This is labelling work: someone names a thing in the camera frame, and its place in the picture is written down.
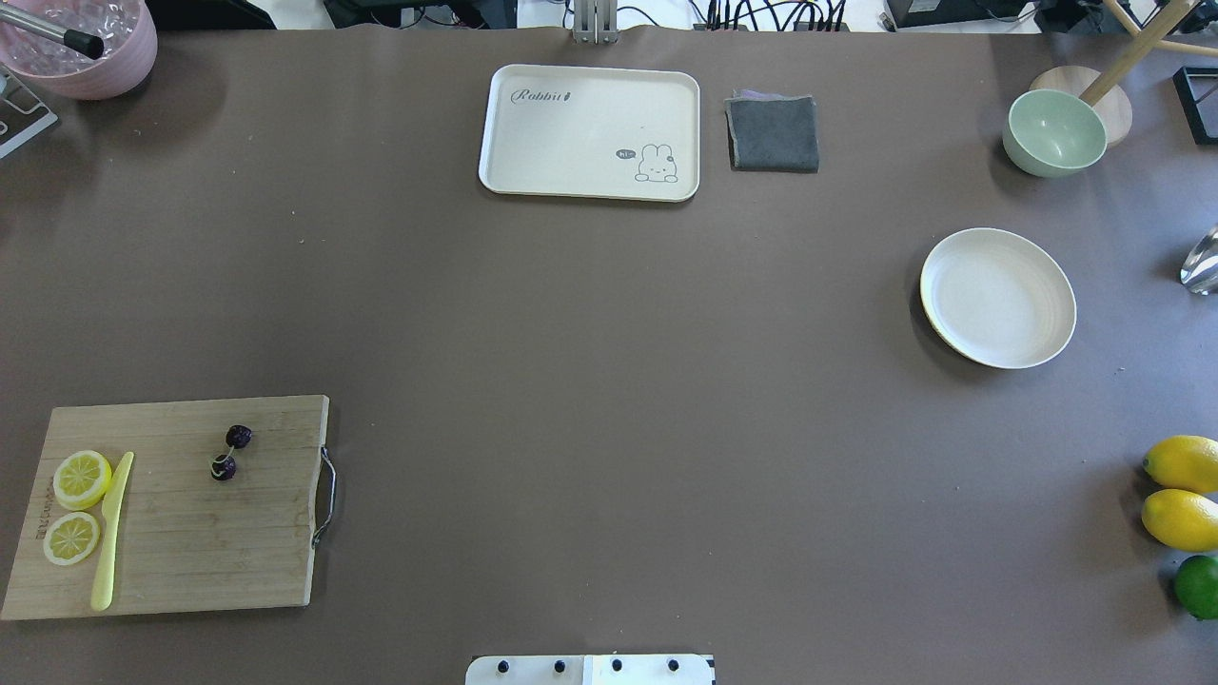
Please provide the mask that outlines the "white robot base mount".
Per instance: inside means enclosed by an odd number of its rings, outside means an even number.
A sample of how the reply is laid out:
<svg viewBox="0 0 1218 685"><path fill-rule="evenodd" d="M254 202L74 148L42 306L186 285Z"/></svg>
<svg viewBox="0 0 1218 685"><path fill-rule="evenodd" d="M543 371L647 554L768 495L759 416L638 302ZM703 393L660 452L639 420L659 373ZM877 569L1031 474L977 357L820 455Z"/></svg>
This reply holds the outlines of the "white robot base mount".
<svg viewBox="0 0 1218 685"><path fill-rule="evenodd" d="M465 684L715 684L704 655L523 655L471 659Z"/></svg>

